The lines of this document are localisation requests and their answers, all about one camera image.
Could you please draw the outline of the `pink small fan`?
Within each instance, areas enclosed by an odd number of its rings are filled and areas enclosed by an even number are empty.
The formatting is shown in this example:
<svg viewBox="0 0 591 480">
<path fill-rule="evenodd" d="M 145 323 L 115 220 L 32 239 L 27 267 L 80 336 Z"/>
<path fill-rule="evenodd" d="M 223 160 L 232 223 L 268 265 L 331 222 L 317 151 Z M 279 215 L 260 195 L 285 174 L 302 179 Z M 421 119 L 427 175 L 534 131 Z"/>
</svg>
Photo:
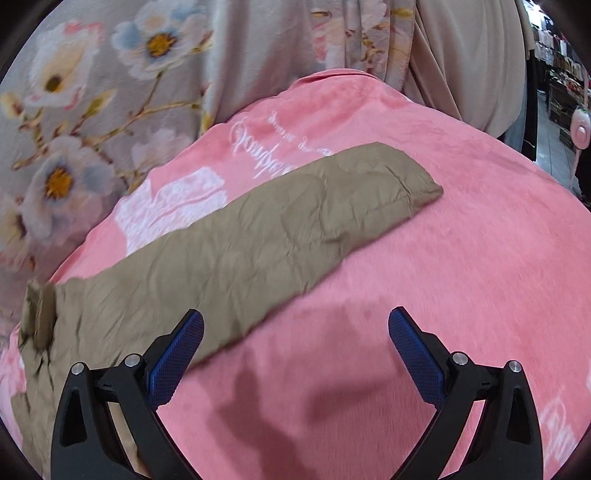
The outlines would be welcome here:
<svg viewBox="0 0 591 480">
<path fill-rule="evenodd" d="M 583 103 L 573 112 L 570 125 L 570 136 L 575 149 L 574 163 L 571 168 L 570 185 L 574 184 L 575 174 L 583 150 L 590 144 L 590 113 L 589 113 L 589 78 L 588 72 L 584 73 Z"/>
</svg>

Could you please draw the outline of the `grey floral quilt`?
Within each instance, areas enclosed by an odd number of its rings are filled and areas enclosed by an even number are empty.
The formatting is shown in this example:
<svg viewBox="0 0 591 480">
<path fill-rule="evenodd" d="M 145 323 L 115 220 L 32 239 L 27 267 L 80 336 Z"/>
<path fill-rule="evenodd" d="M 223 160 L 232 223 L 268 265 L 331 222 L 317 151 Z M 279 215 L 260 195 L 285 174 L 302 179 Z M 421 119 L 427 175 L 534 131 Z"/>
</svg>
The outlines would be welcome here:
<svg viewBox="0 0 591 480">
<path fill-rule="evenodd" d="M 404 83 L 414 1 L 5 1 L 1 333 L 155 167 L 332 68 Z"/>
</svg>

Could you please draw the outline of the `beige curtain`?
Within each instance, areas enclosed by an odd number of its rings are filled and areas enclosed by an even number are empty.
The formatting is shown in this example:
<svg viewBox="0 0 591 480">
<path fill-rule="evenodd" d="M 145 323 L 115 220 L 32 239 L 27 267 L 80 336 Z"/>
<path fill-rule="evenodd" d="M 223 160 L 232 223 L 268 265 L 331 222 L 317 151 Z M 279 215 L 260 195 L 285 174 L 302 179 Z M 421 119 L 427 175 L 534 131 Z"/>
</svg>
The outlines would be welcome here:
<svg viewBox="0 0 591 480">
<path fill-rule="evenodd" d="M 532 49 L 521 1 L 418 1 L 403 93 L 498 138 L 522 111 Z"/>
</svg>

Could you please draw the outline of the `pink printed blanket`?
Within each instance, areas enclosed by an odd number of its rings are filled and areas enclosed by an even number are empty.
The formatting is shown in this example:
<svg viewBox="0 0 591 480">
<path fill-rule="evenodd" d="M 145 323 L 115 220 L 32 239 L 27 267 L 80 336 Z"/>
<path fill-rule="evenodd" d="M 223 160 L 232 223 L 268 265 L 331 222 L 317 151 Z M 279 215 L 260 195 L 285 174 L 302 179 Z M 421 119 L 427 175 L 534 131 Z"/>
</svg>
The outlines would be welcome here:
<svg viewBox="0 0 591 480">
<path fill-rule="evenodd" d="M 56 279 L 84 278 L 281 168 L 381 142 L 443 196 L 182 380 L 161 418 L 208 479 L 386 479 L 432 415 L 391 345 L 390 311 L 473 360 L 520 361 L 544 474 L 590 423 L 590 214 L 490 136 L 349 70 L 315 74 L 214 126 L 123 198 Z"/>
</svg>

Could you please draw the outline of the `khaki padded jacket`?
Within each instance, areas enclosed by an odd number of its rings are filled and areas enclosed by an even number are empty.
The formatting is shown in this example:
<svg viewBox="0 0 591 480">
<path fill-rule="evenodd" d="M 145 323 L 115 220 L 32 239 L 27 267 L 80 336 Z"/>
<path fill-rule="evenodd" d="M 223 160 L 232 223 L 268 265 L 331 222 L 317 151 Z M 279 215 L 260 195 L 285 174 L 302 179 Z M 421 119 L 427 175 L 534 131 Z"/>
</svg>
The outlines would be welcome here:
<svg viewBox="0 0 591 480">
<path fill-rule="evenodd" d="M 25 457 L 48 473 L 73 363 L 112 366 L 190 309 L 205 320 L 195 360 L 207 359 L 442 193 L 406 153 L 362 145 L 267 181 L 95 276 L 30 281 L 19 331 L 26 390 L 12 400 Z"/>
</svg>

